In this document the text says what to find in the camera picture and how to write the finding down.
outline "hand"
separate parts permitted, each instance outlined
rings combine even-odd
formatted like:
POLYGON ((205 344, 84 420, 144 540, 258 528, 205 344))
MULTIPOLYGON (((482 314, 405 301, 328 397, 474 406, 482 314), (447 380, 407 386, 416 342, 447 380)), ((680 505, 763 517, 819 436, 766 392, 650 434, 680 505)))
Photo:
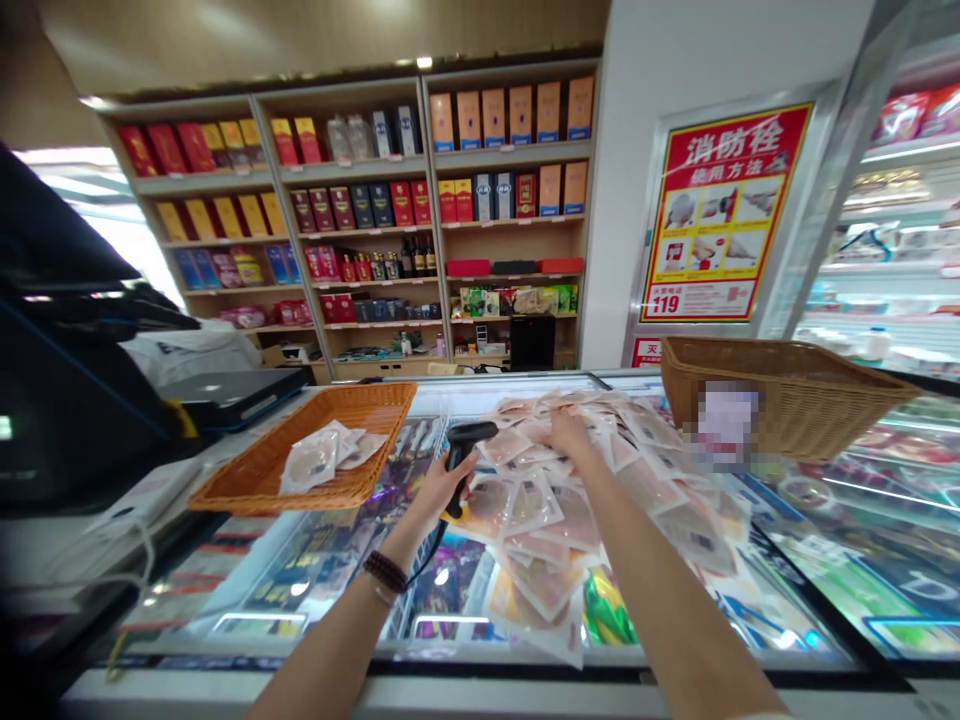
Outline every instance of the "hand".
POLYGON ((586 423, 569 406, 550 412, 550 439, 557 452, 571 458, 591 447, 586 423))
POLYGON ((410 503, 410 508, 403 516, 405 522, 418 529, 426 537, 440 519, 440 513, 447 507, 450 498, 457 489, 457 483, 466 478, 460 499, 465 500, 469 494, 470 479, 473 468, 477 464, 477 451, 474 450, 453 470, 445 469, 449 451, 433 461, 427 476, 423 479, 417 496, 410 503))

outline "forearm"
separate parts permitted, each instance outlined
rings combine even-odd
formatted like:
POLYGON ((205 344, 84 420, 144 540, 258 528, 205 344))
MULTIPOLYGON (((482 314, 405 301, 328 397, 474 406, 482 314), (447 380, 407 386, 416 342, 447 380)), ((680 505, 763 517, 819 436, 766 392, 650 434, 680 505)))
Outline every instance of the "forearm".
POLYGON ((659 528, 596 450, 572 457, 607 556, 671 713, 786 712, 766 675, 659 528))
MULTIPOLYGON (((403 520, 380 552, 410 574, 424 533, 403 520)), ((247 714, 248 720, 345 718, 360 696, 370 657, 390 608, 361 572, 300 641, 247 714)))

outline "counter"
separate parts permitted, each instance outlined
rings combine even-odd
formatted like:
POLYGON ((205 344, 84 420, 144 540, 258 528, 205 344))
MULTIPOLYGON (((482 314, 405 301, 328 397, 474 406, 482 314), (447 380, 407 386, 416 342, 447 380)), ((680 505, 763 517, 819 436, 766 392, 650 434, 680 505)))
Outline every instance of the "counter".
MULTIPOLYGON (((91 649, 91 669, 65 699, 97 717, 134 706, 140 716, 237 716, 402 514, 447 427, 503 397, 555 388, 616 387, 668 412, 660 378, 636 371, 418 382, 408 442, 366 505, 227 520, 199 550, 205 562, 188 557, 157 583, 149 623, 143 613, 138 625, 121 621, 91 649), (425 421, 433 432, 414 447, 425 421), (124 675, 107 684, 120 632, 124 675)), ((869 448, 829 466, 722 476, 753 509, 750 542, 735 576, 698 577, 798 716, 922 717, 918 702, 949 702, 939 697, 948 685, 923 685, 918 698, 909 681, 919 688, 920 678, 956 677, 960 667, 957 464, 897 456, 921 439, 945 453, 927 460, 952 457, 960 427, 901 412, 877 428, 885 442, 868 436, 869 448)), ((665 716, 642 647, 602 602, 602 568, 585 584, 582 671, 497 634, 482 615, 495 572, 483 545, 444 539, 384 627, 358 716, 665 716)))

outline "white cloth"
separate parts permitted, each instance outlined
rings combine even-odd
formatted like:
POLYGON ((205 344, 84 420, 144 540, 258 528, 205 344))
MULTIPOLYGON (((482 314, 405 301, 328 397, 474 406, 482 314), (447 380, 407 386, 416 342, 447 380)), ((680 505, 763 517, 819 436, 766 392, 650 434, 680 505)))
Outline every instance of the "white cloth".
POLYGON ((155 388, 222 370, 256 370, 260 353, 230 323, 200 320, 199 330, 143 332, 120 343, 155 388))

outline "fire hydrant poster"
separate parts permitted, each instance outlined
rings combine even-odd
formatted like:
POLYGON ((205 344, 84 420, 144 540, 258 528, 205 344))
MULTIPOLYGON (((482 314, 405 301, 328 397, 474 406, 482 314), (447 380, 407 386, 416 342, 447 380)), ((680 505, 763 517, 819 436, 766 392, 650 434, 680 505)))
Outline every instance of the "fire hydrant poster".
POLYGON ((744 322, 813 103, 673 130, 641 322, 744 322))

